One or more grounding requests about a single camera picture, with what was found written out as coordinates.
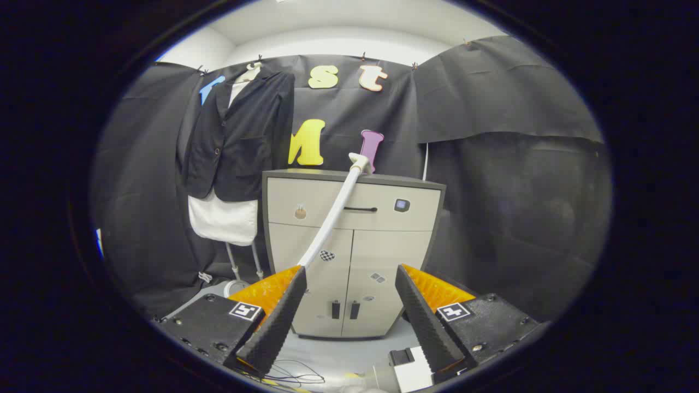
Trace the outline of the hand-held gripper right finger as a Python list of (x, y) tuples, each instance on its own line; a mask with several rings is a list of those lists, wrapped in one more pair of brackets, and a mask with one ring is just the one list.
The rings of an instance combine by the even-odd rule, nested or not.
[(527, 347), (550, 326), (499, 294), (470, 294), (406, 264), (397, 268), (395, 289), (436, 384), (480, 372)]

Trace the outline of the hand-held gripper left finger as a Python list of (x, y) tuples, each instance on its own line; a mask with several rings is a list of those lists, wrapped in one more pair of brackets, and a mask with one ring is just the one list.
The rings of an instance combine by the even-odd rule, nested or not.
[(306, 288), (305, 267), (294, 265), (229, 297), (205, 294), (161, 326), (203, 358), (264, 377), (281, 351)]

